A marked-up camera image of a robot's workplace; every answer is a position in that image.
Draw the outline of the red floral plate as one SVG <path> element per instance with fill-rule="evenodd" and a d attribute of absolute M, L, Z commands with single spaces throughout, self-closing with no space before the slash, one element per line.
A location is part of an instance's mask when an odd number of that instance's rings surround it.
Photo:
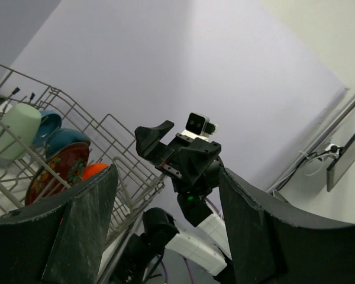
<path fill-rule="evenodd" d="M 42 198 L 55 195 L 77 184 L 85 170 L 89 146 L 84 142 L 73 143 L 46 161 L 48 168 L 40 167 L 31 180 L 24 204 L 30 205 Z"/>

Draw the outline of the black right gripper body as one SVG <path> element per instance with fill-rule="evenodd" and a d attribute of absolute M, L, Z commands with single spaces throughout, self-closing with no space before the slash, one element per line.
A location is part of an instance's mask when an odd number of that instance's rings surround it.
<path fill-rule="evenodd" d="M 174 181 L 178 192 L 206 192 L 218 186 L 222 145 L 216 141 L 176 134 L 167 144 L 156 134 L 155 168 Z"/>

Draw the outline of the light blue ceramic bowl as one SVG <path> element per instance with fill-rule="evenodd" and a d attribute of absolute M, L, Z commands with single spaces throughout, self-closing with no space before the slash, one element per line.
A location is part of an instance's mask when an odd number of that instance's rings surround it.
<path fill-rule="evenodd" d="M 52 110 L 42 110 L 40 113 L 41 123 L 32 142 L 35 148 L 43 147 L 47 139 L 62 125 L 62 118 L 58 113 Z"/>

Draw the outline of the pale green cup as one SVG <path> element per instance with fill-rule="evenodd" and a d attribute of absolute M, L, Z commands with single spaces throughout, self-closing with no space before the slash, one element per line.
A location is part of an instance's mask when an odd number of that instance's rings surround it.
<path fill-rule="evenodd" d="M 25 103 L 14 105 L 0 119 L 0 158 L 18 160 L 31 146 L 41 124 L 41 112 Z"/>

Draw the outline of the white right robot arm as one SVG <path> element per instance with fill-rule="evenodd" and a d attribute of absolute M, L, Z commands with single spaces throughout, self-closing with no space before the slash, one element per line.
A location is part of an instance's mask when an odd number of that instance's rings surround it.
<path fill-rule="evenodd" d="M 196 263 L 219 283 L 235 282 L 225 222 L 206 199 L 218 187 L 223 167 L 220 144 L 209 140 L 217 126 L 207 117 L 191 113 L 184 131 L 162 143 L 173 126 L 167 120 L 156 127 L 136 128 L 136 151 L 170 177 L 185 219 L 209 241 L 186 231 L 165 210 L 150 208 L 142 216 L 143 233 L 130 237 L 111 273 L 112 283 L 146 283 L 166 250 Z"/>

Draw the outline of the orange bowl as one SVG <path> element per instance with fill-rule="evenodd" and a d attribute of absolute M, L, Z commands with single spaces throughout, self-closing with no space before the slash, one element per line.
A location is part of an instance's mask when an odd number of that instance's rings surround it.
<path fill-rule="evenodd" d="M 91 176 L 99 173 L 100 171 L 104 170 L 107 168 L 109 165 L 105 163 L 94 163 L 89 165 L 82 173 L 81 175 L 81 181 L 87 180 Z"/>

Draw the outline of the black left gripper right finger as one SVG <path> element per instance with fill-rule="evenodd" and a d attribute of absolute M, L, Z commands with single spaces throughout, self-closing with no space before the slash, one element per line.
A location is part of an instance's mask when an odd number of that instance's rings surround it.
<path fill-rule="evenodd" d="M 355 283 L 355 224 L 306 212 L 219 173 L 237 283 Z"/>

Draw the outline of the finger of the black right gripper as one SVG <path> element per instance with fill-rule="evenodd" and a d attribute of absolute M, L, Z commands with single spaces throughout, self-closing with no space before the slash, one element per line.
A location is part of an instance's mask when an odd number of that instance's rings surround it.
<path fill-rule="evenodd" d="M 175 126 L 169 120 L 156 127 L 139 126 L 135 129 L 136 152 L 151 164 L 163 164 L 172 151 L 160 140 Z"/>

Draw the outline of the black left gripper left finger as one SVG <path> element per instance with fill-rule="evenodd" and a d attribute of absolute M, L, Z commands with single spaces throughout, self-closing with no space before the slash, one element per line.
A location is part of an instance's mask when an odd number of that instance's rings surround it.
<path fill-rule="evenodd" d="M 0 283 L 96 283 L 117 186 L 112 164 L 0 217 Z"/>

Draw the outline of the dark teal floral bowl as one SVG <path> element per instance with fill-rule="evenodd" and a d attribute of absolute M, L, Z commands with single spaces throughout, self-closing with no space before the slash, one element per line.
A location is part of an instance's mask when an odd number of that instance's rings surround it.
<path fill-rule="evenodd" d="M 91 144 L 89 137 L 83 132 L 71 128 L 60 128 L 46 140 L 45 157 L 48 159 L 61 149 L 77 142 Z"/>

